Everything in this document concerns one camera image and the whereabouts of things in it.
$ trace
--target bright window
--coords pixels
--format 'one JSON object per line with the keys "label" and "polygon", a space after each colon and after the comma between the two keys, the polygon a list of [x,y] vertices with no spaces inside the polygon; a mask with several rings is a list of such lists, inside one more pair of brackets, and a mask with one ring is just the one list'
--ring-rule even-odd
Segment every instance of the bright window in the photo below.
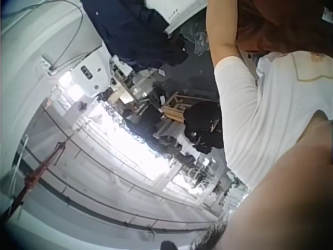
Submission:
{"label": "bright window", "polygon": [[79,85],[75,84],[67,90],[67,94],[73,101],[77,102],[84,95],[84,92]]}
{"label": "bright window", "polygon": [[71,82],[72,82],[72,75],[70,71],[66,72],[59,79],[59,83],[64,89],[66,89],[71,84]]}

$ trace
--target wire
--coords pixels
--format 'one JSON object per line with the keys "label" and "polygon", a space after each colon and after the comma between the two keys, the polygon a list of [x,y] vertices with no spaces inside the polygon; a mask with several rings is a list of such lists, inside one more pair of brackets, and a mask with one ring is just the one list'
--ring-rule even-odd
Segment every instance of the wire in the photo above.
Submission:
{"label": "wire", "polygon": [[47,1],[43,2],[43,3],[30,5],[30,6],[28,6],[28,7],[25,7],[25,8],[23,8],[23,9],[20,9],[20,10],[18,10],[18,11],[14,11],[14,12],[11,12],[11,13],[8,13],[8,14],[4,14],[4,15],[2,15],[2,18],[9,18],[9,17],[16,16],[16,15],[18,15],[18,14],[21,14],[22,12],[25,12],[25,11],[27,11],[27,10],[37,9],[37,8],[41,7],[42,5],[44,5],[44,4],[51,4],[51,3],[56,3],[56,2],[65,2],[65,3],[68,3],[68,4],[73,5],[75,8],[77,8],[77,9],[80,11],[80,13],[81,13],[81,19],[80,19],[79,27],[78,27],[78,29],[76,30],[76,32],[75,32],[73,38],[72,38],[71,41],[68,43],[68,45],[67,45],[66,48],[63,50],[63,52],[60,54],[60,56],[58,57],[58,59],[57,59],[52,65],[51,65],[50,70],[54,70],[54,69],[57,68],[57,67],[55,67],[55,65],[59,62],[59,60],[60,60],[60,59],[63,57],[63,55],[66,53],[66,51],[68,50],[68,48],[71,46],[71,44],[73,43],[74,39],[75,39],[76,36],[78,35],[78,32],[80,31],[81,26],[82,26],[82,23],[83,23],[83,12],[82,12],[81,8],[80,8],[78,5],[76,5],[76,4],[72,3],[72,2],[70,2],[69,0],[47,0]]}
{"label": "wire", "polygon": [[67,63],[69,63],[69,62],[70,62],[70,63],[74,63],[74,62],[76,62],[76,61],[78,61],[78,60],[84,59],[85,57],[89,56],[91,53],[92,53],[92,52],[85,52],[85,53],[81,53],[81,54],[79,54],[79,55],[77,55],[77,56],[74,56],[73,58],[71,58],[71,59],[69,59],[69,60],[67,60],[67,61],[64,61],[62,64],[60,64],[60,65],[58,65],[57,67],[55,67],[55,69],[58,69],[58,68],[64,66],[65,64],[67,64]]}
{"label": "wire", "polygon": [[100,47],[101,47],[101,45],[98,46],[98,47],[96,47],[96,48],[94,48],[94,49],[91,50],[91,51],[84,52],[84,53],[81,53],[81,54],[79,54],[79,55],[76,55],[76,56],[72,57],[71,59],[69,59],[69,60],[67,60],[67,61],[64,61],[62,64],[60,64],[60,65],[58,65],[57,67],[55,67],[55,69],[58,69],[58,68],[64,66],[65,64],[67,64],[67,63],[69,63],[69,64],[67,64],[65,67],[69,66],[71,63],[74,63],[74,62],[76,62],[76,61],[78,61],[78,60],[82,60],[82,59],[88,57],[89,55],[91,55],[91,54],[92,54],[93,52],[95,52],[96,50],[98,50]]}

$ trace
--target skin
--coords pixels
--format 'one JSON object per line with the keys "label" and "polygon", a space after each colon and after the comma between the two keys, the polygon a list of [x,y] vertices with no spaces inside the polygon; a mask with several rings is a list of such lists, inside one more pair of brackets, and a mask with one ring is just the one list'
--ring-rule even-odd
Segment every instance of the skin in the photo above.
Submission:
{"label": "skin", "polygon": [[[206,25],[214,66],[239,56],[236,0],[210,0]],[[332,131],[325,114],[316,112],[235,211],[215,249],[333,249]]]}

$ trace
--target white t-shirt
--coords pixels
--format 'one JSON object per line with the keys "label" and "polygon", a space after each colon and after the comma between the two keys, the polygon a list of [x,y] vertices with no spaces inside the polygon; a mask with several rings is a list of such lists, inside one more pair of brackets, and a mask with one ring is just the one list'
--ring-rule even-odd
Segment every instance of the white t-shirt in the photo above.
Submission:
{"label": "white t-shirt", "polygon": [[227,166],[250,189],[299,139],[317,110],[333,119],[333,59],[299,51],[270,53],[258,84],[238,57],[215,68]]}

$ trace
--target sleeve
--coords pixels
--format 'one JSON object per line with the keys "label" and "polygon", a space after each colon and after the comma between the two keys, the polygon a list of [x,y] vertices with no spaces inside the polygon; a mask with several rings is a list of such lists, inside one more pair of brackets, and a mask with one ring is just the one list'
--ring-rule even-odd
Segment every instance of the sleeve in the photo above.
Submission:
{"label": "sleeve", "polygon": [[220,95],[223,133],[240,135],[241,129],[248,127],[258,106],[255,79],[245,63],[235,56],[222,59],[214,73]]}

